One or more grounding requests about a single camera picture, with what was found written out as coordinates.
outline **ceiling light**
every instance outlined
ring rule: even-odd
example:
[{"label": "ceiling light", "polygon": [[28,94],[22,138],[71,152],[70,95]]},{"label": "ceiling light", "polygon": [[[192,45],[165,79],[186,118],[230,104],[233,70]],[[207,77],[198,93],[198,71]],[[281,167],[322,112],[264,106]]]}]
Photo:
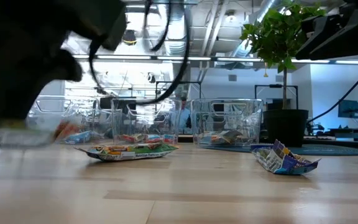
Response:
[{"label": "ceiling light", "polygon": [[98,59],[150,60],[150,56],[137,55],[98,55]]},{"label": "ceiling light", "polygon": [[227,10],[226,13],[224,14],[226,16],[225,21],[226,22],[235,22],[237,20],[236,16],[234,15],[235,10],[230,9]]},{"label": "ceiling light", "polygon": [[337,60],[335,63],[344,65],[358,65],[358,60]]},{"label": "ceiling light", "polygon": [[88,59],[89,56],[88,55],[73,55],[74,58],[77,58],[77,59]]},{"label": "ceiling light", "polygon": [[329,63],[329,60],[292,60],[293,63]]},{"label": "ceiling light", "polygon": [[210,61],[211,57],[189,57],[189,60],[196,60],[196,61]]},{"label": "ceiling light", "polygon": [[158,56],[157,59],[159,59],[159,60],[183,60],[183,57],[178,57],[178,56]]},{"label": "ceiling light", "polygon": [[261,62],[260,58],[232,58],[232,57],[218,57],[216,60],[221,62]]}]

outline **wooden table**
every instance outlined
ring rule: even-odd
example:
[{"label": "wooden table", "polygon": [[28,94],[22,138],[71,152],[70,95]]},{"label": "wooden table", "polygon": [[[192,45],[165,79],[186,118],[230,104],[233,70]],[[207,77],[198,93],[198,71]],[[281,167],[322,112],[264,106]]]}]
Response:
[{"label": "wooden table", "polygon": [[309,174],[284,176],[252,154],[191,144],[115,163],[68,146],[5,150],[0,223],[358,224],[358,156],[324,157]]}]

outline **green leaves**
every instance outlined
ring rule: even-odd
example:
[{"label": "green leaves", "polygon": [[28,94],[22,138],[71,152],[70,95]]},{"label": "green leaves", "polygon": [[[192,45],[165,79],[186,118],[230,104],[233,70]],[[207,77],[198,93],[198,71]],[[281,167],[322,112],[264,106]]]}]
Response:
[{"label": "green leaves", "polygon": [[285,68],[285,65],[282,62],[280,62],[278,64],[277,73],[284,71],[284,68]]},{"label": "green leaves", "polygon": [[277,10],[269,9],[264,17],[264,19],[275,19],[282,20],[284,17],[283,14],[279,13]]},{"label": "green leaves", "polygon": [[278,65],[278,72],[296,69],[291,58],[306,42],[306,35],[300,31],[302,20],[324,14],[319,6],[306,7],[284,0],[280,8],[269,9],[262,22],[246,24],[240,39],[250,40],[250,52],[257,53],[269,68]]},{"label": "green leaves", "polygon": [[284,65],[286,68],[288,69],[296,69],[295,65],[292,64],[292,60],[291,60],[291,57],[286,57],[284,59]]}]

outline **black plant pot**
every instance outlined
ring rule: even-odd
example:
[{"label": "black plant pot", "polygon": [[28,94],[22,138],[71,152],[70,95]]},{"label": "black plant pot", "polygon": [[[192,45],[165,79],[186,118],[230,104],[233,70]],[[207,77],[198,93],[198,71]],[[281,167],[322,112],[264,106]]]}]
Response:
[{"label": "black plant pot", "polygon": [[301,147],[307,119],[307,110],[264,111],[268,141],[273,143],[278,139],[285,146]]}]

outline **snack wrapper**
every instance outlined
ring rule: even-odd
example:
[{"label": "snack wrapper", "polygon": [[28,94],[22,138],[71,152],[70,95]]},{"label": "snack wrapper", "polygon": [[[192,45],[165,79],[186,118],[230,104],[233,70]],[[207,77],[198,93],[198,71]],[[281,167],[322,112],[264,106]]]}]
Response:
[{"label": "snack wrapper", "polygon": [[133,146],[96,145],[89,149],[78,147],[75,149],[85,152],[89,157],[107,162],[162,157],[173,152],[177,147],[164,143],[150,143]]},{"label": "snack wrapper", "polygon": [[133,134],[133,135],[126,135],[123,134],[121,136],[121,140],[127,143],[170,143],[173,144],[175,142],[175,135],[173,134]]},{"label": "snack wrapper", "polygon": [[251,145],[251,152],[267,171],[274,174],[300,175],[317,168],[320,160],[311,162],[293,154],[280,141],[273,145]]},{"label": "snack wrapper", "polygon": [[204,133],[200,137],[200,144],[213,146],[241,146],[246,143],[246,139],[239,131],[222,131],[220,133]]},{"label": "snack wrapper", "polygon": [[102,139],[103,136],[94,131],[84,131],[76,133],[63,138],[60,143],[62,144],[83,144],[91,141]]}]

